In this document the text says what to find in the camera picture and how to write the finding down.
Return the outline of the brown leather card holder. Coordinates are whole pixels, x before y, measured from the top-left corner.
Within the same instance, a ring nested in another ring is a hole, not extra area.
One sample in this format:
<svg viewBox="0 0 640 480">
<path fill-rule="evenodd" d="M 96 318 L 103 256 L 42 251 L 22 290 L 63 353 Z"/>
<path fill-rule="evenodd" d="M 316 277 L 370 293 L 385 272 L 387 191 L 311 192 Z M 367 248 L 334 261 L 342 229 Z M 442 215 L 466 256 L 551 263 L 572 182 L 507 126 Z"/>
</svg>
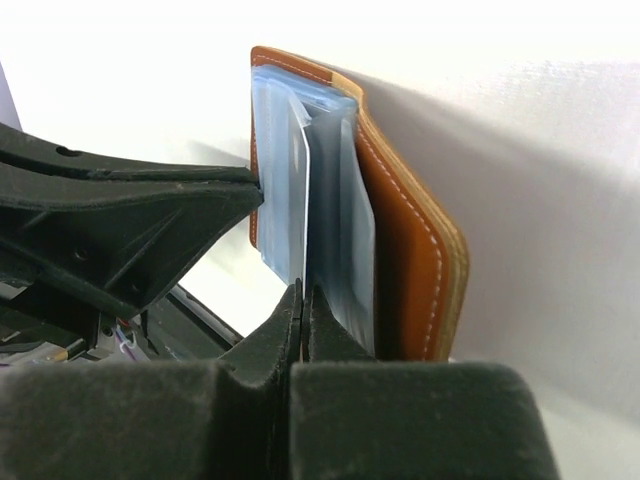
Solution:
<svg viewBox="0 0 640 480">
<path fill-rule="evenodd" d="M 376 355 L 448 360 L 469 276 L 466 239 L 381 129 L 373 90 L 353 74 L 273 47 L 255 46 L 250 58 L 357 101 L 355 148 L 376 221 Z"/>
</svg>

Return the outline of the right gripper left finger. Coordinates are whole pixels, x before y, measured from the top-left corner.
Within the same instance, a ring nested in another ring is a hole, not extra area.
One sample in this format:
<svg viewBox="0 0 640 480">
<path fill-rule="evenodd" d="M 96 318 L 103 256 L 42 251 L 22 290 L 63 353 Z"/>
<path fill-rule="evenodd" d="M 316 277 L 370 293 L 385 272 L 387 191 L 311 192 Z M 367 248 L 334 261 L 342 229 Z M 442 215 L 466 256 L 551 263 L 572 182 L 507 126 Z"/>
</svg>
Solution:
<svg viewBox="0 0 640 480">
<path fill-rule="evenodd" d="M 302 288 L 223 356 L 1 375 L 5 479 L 284 479 Z"/>
</svg>

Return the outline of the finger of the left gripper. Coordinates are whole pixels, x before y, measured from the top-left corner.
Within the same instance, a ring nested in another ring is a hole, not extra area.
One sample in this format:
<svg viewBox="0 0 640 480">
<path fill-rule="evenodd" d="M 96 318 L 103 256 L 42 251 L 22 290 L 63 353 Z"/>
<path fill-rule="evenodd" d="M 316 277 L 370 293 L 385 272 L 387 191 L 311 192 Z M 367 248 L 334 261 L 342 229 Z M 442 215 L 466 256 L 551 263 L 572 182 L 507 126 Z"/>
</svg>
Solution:
<svg viewBox="0 0 640 480">
<path fill-rule="evenodd" d="M 136 161 L 70 150 L 1 127 L 3 200 L 146 200 L 191 196 L 253 200 L 246 168 Z"/>
<path fill-rule="evenodd" d="M 118 317 L 163 297 L 263 197 L 253 183 L 173 185 L 94 204 L 1 201 L 1 245 L 37 279 Z"/>
</svg>

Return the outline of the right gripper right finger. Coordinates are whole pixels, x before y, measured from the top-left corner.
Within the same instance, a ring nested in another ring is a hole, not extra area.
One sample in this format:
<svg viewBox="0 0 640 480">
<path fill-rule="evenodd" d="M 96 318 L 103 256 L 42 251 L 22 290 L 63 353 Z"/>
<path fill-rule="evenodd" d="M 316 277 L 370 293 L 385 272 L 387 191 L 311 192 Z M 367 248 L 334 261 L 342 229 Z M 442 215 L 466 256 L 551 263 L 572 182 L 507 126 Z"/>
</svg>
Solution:
<svg viewBox="0 0 640 480">
<path fill-rule="evenodd" d="M 303 307 L 290 373 L 294 479 L 556 479 L 532 391 L 474 362 L 383 362 L 337 322 L 322 290 Z"/>
</svg>

